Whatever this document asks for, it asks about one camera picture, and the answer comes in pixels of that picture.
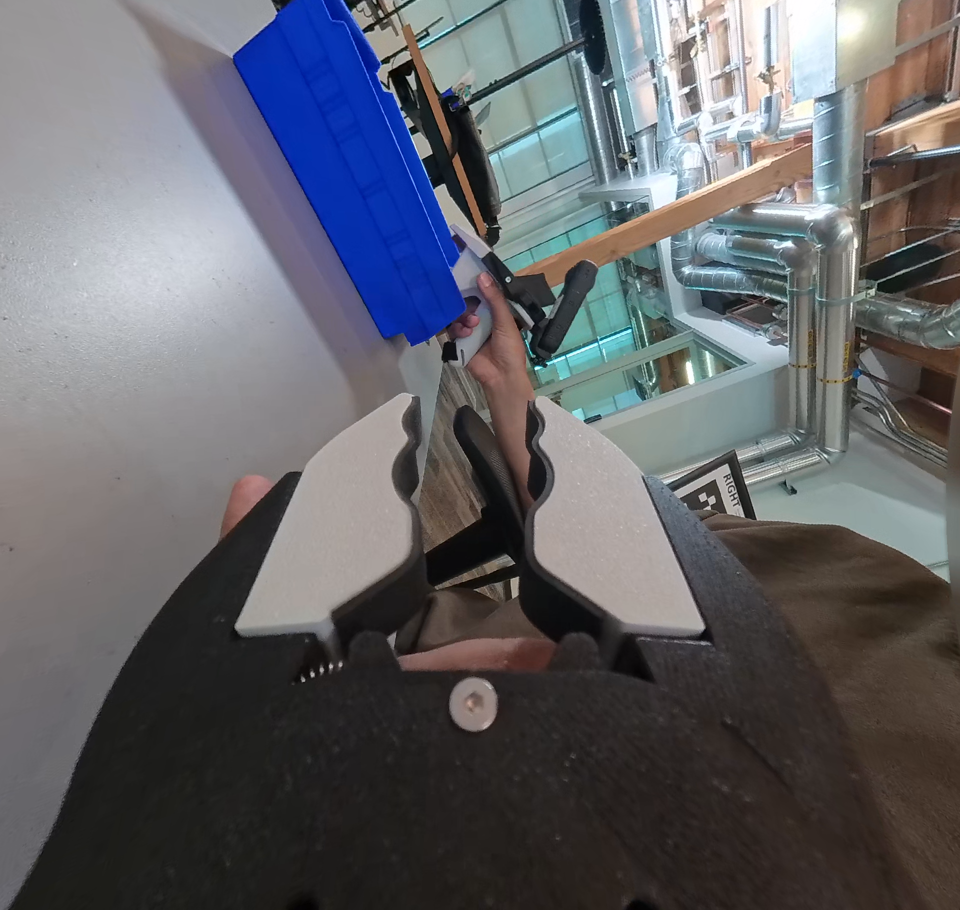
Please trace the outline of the person's right hand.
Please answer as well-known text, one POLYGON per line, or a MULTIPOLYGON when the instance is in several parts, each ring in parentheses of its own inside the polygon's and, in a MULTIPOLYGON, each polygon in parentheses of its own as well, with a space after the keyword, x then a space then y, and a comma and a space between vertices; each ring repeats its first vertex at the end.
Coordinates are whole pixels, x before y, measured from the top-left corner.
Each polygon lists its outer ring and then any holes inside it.
POLYGON ((476 282, 489 312, 490 331, 467 364, 467 370, 489 396, 506 389, 530 390, 524 342, 511 306, 489 271, 480 272, 476 282))

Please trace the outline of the silver air ducts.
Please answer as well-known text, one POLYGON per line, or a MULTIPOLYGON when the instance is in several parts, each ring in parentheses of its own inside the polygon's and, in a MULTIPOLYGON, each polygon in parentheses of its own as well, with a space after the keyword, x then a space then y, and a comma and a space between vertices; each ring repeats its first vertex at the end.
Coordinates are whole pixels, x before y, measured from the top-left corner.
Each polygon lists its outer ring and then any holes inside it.
POLYGON ((848 444, 858 328, 926 350, 958 349, 958 301, 862 287, 866 95, 860 81, 813 101, 811 203, 768 200, 689 218, 669 237, 663 271, 682 292, 786 305, 788 426, 829 455, 848 444))

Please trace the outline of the silver wall pipes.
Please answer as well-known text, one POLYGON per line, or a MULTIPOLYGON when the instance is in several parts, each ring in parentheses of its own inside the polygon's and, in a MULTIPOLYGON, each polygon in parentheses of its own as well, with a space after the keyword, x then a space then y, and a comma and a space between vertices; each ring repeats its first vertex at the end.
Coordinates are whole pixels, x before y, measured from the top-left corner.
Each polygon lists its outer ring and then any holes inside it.
POLYGON ((694 460, 669 471, 658 471, 655 476, 666 484, 674 484, 692 472, 701 471, 711 461, 726 461, 736 457, 748 487, 790 482, 838 464, 848 451, 850 436, 848 421, 828 427, 825 433, 813 436, 805 436, 796 429, 786 429, 725 453, 694 460))

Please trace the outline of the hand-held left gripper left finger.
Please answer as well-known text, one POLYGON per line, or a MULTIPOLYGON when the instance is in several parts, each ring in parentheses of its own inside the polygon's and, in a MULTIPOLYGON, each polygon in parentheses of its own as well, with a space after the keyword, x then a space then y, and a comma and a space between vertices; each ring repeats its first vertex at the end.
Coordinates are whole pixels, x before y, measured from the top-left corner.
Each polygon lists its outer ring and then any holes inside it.
POLYGON ((236 619, 239 637, 312 637, 343 660, 359 635, 390 638, 420 610, 421 441, 421 401, 402 392, 318 450, 236 619))

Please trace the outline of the person's left hand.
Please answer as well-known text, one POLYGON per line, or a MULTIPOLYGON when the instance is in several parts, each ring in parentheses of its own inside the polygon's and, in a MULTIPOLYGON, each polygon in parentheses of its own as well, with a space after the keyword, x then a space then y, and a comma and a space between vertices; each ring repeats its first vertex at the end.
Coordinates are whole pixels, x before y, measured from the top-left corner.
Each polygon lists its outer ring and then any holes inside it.
POLYGON ((274 483, 261 475, 246 475, 233 485, 222 515, 219 539, 225 538, 267 496, 274 483))

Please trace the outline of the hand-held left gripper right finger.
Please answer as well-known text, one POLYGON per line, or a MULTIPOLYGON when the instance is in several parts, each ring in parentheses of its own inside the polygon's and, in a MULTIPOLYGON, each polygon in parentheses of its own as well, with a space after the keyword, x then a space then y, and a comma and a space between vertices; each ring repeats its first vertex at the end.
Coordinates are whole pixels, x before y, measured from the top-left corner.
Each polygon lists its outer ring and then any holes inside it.
POLYGON ((701 640, 705 619, 642 471, 547 397, 528 416, 524 616, 555 642, 590 637, 604 660, 633 638, 701 640))

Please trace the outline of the blue storage bin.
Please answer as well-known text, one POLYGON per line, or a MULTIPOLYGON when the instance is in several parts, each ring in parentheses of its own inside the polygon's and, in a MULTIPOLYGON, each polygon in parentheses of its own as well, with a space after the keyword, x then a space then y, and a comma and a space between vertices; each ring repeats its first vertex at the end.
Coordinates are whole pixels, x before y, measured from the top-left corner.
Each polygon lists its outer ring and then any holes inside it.
POLYGON ((293 0, 233 63, 380 334, 416 346, 460 317, 458 247, 344 0, 293 0))

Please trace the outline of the black framed tag sign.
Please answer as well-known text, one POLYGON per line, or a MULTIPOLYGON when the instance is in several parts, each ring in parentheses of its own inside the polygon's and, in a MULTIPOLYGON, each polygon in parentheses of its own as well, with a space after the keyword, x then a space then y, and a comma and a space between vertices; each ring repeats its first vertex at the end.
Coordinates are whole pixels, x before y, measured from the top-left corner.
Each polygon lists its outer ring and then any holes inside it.
POLYGON ((756 520, 757 514, 735 450, 727 451, 678 477, 666 480, 668 489, 691 511, 756 520))

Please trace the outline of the distant wooden desk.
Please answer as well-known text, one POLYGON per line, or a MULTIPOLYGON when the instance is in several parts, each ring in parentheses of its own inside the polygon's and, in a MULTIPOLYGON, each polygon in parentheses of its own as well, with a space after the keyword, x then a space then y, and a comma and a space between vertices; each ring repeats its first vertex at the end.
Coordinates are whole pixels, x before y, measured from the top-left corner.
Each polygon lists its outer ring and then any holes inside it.
POLYGON ((427 104, 434 118, 438 135, 442 140, 449 163, 456 175, 457 183, 462 191, 464 202, 468 208, 472 224, 476 234, 482 239, 486 238, 487 225, 483 220, 482 213, 476 202, 473 189, 467 179, 466 171, 463 167, 459 153, 453 147, 453 137, 447 122, 444 105, 439 92, 436 89, 433 77, 426 65, 416 35, 410 25, 401 23, 403 39, 407 45, 407 50, 414 64, 419 82, 423 85, 427 104))

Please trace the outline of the person's right forearm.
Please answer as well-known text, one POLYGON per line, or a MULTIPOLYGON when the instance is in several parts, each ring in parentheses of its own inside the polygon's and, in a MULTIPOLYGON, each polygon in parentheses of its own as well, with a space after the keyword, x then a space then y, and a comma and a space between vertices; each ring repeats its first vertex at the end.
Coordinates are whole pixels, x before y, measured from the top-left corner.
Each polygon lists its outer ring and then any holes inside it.
POLYGON ((486 396, 493 434, 510 470, 520 506, 526 512, 534 502, 528 486, 531 454, 526 430, 529 404, 535 393, 523 356, 518 363, 511 363, 486 345, 467 368, 486 396))

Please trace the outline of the black padded office chair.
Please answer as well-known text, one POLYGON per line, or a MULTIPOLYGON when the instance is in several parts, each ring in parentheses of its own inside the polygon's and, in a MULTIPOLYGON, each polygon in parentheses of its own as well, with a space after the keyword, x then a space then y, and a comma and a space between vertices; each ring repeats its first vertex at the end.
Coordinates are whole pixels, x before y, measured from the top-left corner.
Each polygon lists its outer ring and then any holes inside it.
POLYGON ((466 181, 486 227, 486 244, 498 244, 501 232, 501 198, 497 177, 484 146, 474 112, 457 97, 445 94, 443 110, 456 144, 466 181))

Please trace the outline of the wooden ceiling beam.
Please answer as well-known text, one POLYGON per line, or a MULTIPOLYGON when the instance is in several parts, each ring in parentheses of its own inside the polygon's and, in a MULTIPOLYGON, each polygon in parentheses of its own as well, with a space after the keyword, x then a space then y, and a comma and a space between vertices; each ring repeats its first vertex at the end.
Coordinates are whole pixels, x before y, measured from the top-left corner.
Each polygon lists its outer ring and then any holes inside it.
POLYGON ((568 270, 580 261, 588 260, 598 267, 615 263, 731 209, 750 205, 809 178, 812 171, 811 144, 791 148, 781 156, 762 160, 514 274, 518 278, 544 275, 551 287, 558 286, 564 282, 568 270))

